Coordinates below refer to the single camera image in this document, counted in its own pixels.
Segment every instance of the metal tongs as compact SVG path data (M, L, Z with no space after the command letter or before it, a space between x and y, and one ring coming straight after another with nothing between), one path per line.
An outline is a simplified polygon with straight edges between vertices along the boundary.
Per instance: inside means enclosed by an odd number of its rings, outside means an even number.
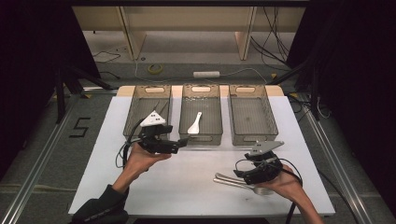
M240 179L235 179L232 177L228 177L227 175L222 175L219 173L215 174L215 178L213 179L214 182L219 183L219 184L224 184L224 185L229 185L241 189L250 189L253 190L255 194L259 195L270 195L273 193L270 189L267 188L260 188L260 187L253 187L250 185L247 185L244 180Z

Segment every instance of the white table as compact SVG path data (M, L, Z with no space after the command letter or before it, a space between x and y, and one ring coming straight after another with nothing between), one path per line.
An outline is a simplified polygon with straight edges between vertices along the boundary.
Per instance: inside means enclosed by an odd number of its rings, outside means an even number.
M125 141L122 135L132 97L114 97L93 148L69 213L74 214L90 198L98 198L121 172L116 155ZM279 130L274 150L300 171L304 189L318 212L333 215L334 209L319 178L301 130L285 96L269 97ZM260 196L250 190L213 182L215 173L235 177L234 164L250 147L232 145L227 97L221 97L223 136L221 145L187 146L170 160L160 161L131 185L125 210L135 217L269 217L285 216L291 202L277 194ZM173 98L170 140L178 140L181 98Z

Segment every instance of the hand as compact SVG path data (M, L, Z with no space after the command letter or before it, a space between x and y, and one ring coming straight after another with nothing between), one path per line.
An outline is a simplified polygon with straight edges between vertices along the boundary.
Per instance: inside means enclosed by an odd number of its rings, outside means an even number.
M113 189L124 193L131 183L142 173L146 172L155 162L169 158L171 158L171 154L152 154L135 143L122 173L113 184Z
M283 164L283 169L293 173L289 166L285 164ZM303 187L299 183L298 179L285 172L280 172L277 178L268 182L257 184L256 186L271 189L277 194L293 202L297 200L297 197L305 195Z
M293 172L289 166L283 164L283 169ZM273 190L277 194L296 203L305 223L307 224L322 224L324 223L319 216L315 206L312 204L309 197L303 190L303 186L299 183L298 179L285 172L280 172L279 176L271 181L260 183L257 187L264 187Z

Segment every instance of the gray floor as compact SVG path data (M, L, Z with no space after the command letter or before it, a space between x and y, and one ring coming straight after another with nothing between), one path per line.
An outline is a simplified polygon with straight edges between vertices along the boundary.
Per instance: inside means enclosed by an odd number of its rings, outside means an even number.
M114 86L153 83L152 81L139 79L136 75L149 80L168 80L163 82L168 84L180 84L187 81L263 83L262 78L251 68L255 69L266 80L270 80L272 74L281 76L285 72L264 66L261 55L253 48L250 48L247 60L240 61L237 46L231 33L148 33L142 53L137 60L137 73L135 72L136 63L129 58L121 33L97 32L94 35L92 32L86 32L85 35L89 41L92 54L105 51L120 55L119 58L111 62L97 63L101 72L111 72L120 77L120 79L116 79L109 73L102 73L103 80ZM254 34L254 36L256 40L263 42L266 34ZM293 34L282 34L282 39L285 45L289 46ZM270 40L268 49L274 53L278 52L274 39ZM285 68L274 60L265 60L265 62ZM162 63L164 67L163 72L157 77L153 77L147 72L148 66L153 63ZM209 81L189 79L192 78L193 71L217 70L221 74L231 74L241 69L247 70L229 77ZM295 78L292 78L282 83L283 91L292 91L294 81ZM81 80L81 83L86 88L95 87L85 80ZM114 93L91 91L87 93L86 97L78 99L65 124L58 144L50 155L32 195L24 206L18 223L67 223L70 221L70 216L67 214L68 208L73 201L79 180L90 158L97 134L113 95ZM299 109L299 105L295 103L292 103L292 106L295 110ZM26 149L20 152L6 176L0 182L0 214L6 213L17 195L20 185L23 184L32 167L34 167L35 161L40 156L40 152L45 147L55 127L56 115L56 99L51 99L43 109L43 114L35 127L35 131L27 139ZM80 123L80 126L89 127L89 129L85 137L72 138L70 135L81 134L81 130L74 130L78 118L90 118L84 119ZM329 158L324 153L323 147L313 131L309 116L301 111L296 113L296 118L299 120L304 139L316 166L340 188ZM337 122L329 117L328 119L322 118L320 124L340 158L347 176L367 208L367 214L372 223L396 223L375 186L351 154ZM323 183L336 210L334 216L325 217L325 222L353 223L353 217L341 197L325 179L323 179ZM270 217L268 220L270 223L284 223L286 219L284 217ZM303 222L299 217L295 217L293 223Z

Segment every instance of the tray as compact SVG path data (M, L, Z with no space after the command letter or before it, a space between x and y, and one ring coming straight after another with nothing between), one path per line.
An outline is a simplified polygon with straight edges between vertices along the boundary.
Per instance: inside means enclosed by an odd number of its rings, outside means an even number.
M171 90L172 87L170 85L136 86L134 88L134 95L129 107L123 135L128 138L136 123L141 119L145 119L154 108L163 119L166 119L166 124L169 124L172 106ZM141 130L142 128L139 125L134 131L133 138L136 138ZM167 134L162 135L161 139L168 139Z
M200 132L188 134L198 112L202 112ZM189 137L189 145L220 145L223 130L219 85L183 85L178 131L180 138Z
M230 85L230 122L234 146L274 141L278 134L263 85Z

